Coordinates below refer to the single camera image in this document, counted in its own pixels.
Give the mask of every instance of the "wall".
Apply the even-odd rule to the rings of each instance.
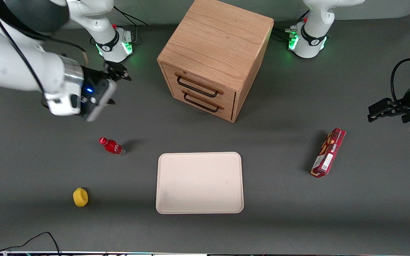
[[[221,0],[272,17],[295,20],[307,8],[301,0]],[[148,24],[178,24],[193,0],[115,0],[115,6]],[[335,8],[338,20],[397,18],[410,14],[410,0],[366,0],[361,5]],[[127,24],[117,11],[107,15],[112,23]]]

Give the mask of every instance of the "black metal handle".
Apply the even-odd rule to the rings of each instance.
[[[186,87],[187,89],[191,89],[191,90],[193,90],[194,92],[198,92],[199,94],[203,94],[203,95],[208,96],[208,97],[210,97],[210,98],[214,98],[214,97],[216,97],[216,96],[218,95],[218,91],[216,91],[215,94],[208,94],[208,93],[206,93],[206,92],[204,92],[204,91],[201,91],[201,90],[199,90],[199,89],[196,89],[196,88],[194,88],[194,87],[192,87],[192,86],[189,86],[189,85],[187,85],[187,84],[185,84],[185,83],[180,82],[180,79],[181,79],[181,76],[178,76],[177,82],[178,82],[179,85],[184,86],[184,87]]]
[[[210,112],[213,112],[213,113],[218,112],[219,107],[216,107],[216,109],[211,109],[211,108],[209,108],[209,107],[205,107],[205,106],[202,105],[202,104],[199,104],[199,103],[197,103],[197,102],[194,102],[194,101],[192,101],[192,100],[186,98],[187,95],[188,95],[188,93],[185,92],[185,93],[184,93],[184,100],[185,100],[185,101],[187,101],[187,102],[189,102],[189,103],[192,103],[192,104],[196,105],[197,107],[201,107],[201,108],[203,108],[203,109],[205,109],[205,110],[208,110],[208,111],[210,111]]]

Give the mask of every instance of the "red bottle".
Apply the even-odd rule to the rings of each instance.
[[[123,156],[126,153],[126,149],[112,139],[101,137],[99,143],[104,145],[105,150],[117,156]]]

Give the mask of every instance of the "red box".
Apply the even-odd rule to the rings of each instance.
[[[314,177],[320,178],[328,174],[345,135],[346,131],[340,128],[335,128],[327,135],[327,139],[322,144],[321,152],[311,169],[311,174]]]

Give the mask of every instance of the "table surface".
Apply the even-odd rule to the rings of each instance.
[[[291,23],[276,24],[287,27]],[[337,21],[324,50],[300,59],[271,39],[236,123],[173,99],[156,57],[175,26],[140,27],[133,78],[94,123],[56,117],[38,92],[0,88],[0,249],[52,232],[63,251],[410,255],[410,133],[397,118],[368,123],[390,96],[393,66],[410,57],[410,16]],[[58,38],[102,59],[84,30]],[[74,48],[47,44],[81,61]],[[410,87],[410,64],[395,80]],[[330,174],[309,170],[325,134],[348,133]],[[116,158],[98,138],[122,142]],[[240,214],[162,215],[155,209],[163,153],[236,151]],[[79,208],[72,193],[89,190]],[[48,237],[26,250],[52,251]]]

